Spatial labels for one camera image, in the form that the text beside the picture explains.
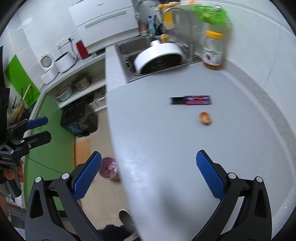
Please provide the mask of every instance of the kitchen sink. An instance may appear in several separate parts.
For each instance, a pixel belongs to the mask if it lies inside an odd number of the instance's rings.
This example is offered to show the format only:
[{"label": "kitchen sink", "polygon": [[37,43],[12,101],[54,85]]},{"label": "kitchen sink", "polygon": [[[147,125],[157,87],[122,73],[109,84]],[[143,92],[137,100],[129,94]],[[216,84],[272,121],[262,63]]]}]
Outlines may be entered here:
[{"label": "kitchen sink", "polygon": [[[159,66],[157,68],[151,69],[151,71],[147,74],[138,74],[133,64],[134,60],[136,59],[139,53],[149,48],[150,43],[154,40],[157,40],[157,38],[152,35],[145,35],[145,36],[139,36],[129,40],[125,40],[123,42],[116,44],[116,49],[126,75],[127,83],[146,77],[148,75],[152,75],[162,71],[167,71],[170,69],[174,69],[174,68],[178,68],[178,67],[182,67],[182,66],[186,66],[189,64],[202,61],[201,58],[195,56],[195,58],[193,58],[192,60],[189,61],[188,59],[186,59],[185,62],[177,66],[163,65],[163,66]],[[188,56],[188,49],[184,45],[181,45],[181,44],[178,44],[178,45],[183,50],[185,56]]]}]

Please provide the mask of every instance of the power outlet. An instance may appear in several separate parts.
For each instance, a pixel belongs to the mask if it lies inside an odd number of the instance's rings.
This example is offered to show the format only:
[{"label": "power outlet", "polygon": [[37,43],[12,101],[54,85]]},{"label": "power outlet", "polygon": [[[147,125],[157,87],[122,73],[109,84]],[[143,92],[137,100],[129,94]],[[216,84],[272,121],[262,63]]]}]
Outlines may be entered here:
[{"label": "power outlet", "polygon": [[56,44],[57,48],[63,47],[65,44],[69,43],[69,38],[71,38],[72,40],[74,39],[72,35],[69,35],[67,37],[65,37],[63,40],[59,41]]}]

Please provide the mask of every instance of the curved metal faucet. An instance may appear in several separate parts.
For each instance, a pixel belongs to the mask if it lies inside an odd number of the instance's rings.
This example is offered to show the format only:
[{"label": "curved metal faucet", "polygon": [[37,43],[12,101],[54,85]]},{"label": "curved metal faucet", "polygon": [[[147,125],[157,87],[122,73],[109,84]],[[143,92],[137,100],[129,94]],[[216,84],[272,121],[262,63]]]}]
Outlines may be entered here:
[{"label": "curved metal faucet", "polygon": [[177,9],[177,10],[181,10],[181,11],[184,11],[187,16],[188,16],[188,20],[189,20],[189,25],[190,25],[190,28],[189,28],[189,31],[190,31],[190,43],[189,43],[189,54],[188,54],[188,60],[191,61],[193,56],[194,56],[194,49],[195,49],[195,43],[194,43],[194,40],[193,40],[193,27],[192,27],[192,21],[191,21],[191,17],[190,17],[190,14],[182,9],[182,8],[178,8],[178,7],[170,7],[168,9],[166,9],[165,11],[163,11],[163,14],[162,14],[162,20],[163,20],[163,17],[165,16],[165,14],[172,10],[172,9]]},{"label": "curved metal faucet", "polygon": [[153,1],[153,2],[155,2],[157,5],[161,4],[161,2],[160,2],[159,0],[140,0],[140,1],[138,1],[138,2],[136,3],[136,5],[135,5],[136,16],[138,16],[138,14],[139,14],[139,11],[138,11],[138,7],[139,7],[139,5],[142,4],[143,2],[146,2],[146,1]]}]

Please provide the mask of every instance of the green plastic strainer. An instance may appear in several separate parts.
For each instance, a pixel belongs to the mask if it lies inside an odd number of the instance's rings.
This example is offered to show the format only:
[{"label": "green plastic strainer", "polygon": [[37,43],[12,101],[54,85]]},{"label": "green plastic strainer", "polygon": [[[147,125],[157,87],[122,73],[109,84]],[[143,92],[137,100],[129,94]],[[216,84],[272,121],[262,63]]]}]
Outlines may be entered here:
[{"label": "green plastic strainer", "polygon": [[215,12],[212,6],[199,5],[193,7],[193,11],[200,21],[213,25],[224,25],[228,19],[223,8]]}]

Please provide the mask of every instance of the green panel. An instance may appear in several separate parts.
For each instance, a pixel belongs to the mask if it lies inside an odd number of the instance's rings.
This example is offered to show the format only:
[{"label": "green panel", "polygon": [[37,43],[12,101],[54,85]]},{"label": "green panel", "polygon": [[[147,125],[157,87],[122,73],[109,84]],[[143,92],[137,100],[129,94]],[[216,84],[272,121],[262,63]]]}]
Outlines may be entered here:
[{"label": "green panel", "polygon": [[31,150],[29,157],[58,172],[72,172],[75,165],[75,136],[60,126],[62,110],[49,95],[45,96],[36,118],[43,116],[48,118],[48,124],[33,129],[31,135],[47,130],[52,140],[49,144]]},{"label": "green panel", "polygon": [[[51,180],[59,178],[61,176],[61,173],[51,170],[45,166],[42,166],[26,157],[24,175],[24,196],[27,204],[36,177],[40,176],[43,177],[44,180]],[[55,203],[58,210],[63,210],[63,206],[59,199],[55,199]]]},{"label": "green panel", "polygon": [[5,74],[20,95],[22,95],[22,88],[24,94],[28,85],[31,84],[31,87],[25,98],[25,102],[28,106],[31,106],[38,99],[40,93],[27,75],[26,71],[23,69],[16,55],[8,64]]}]

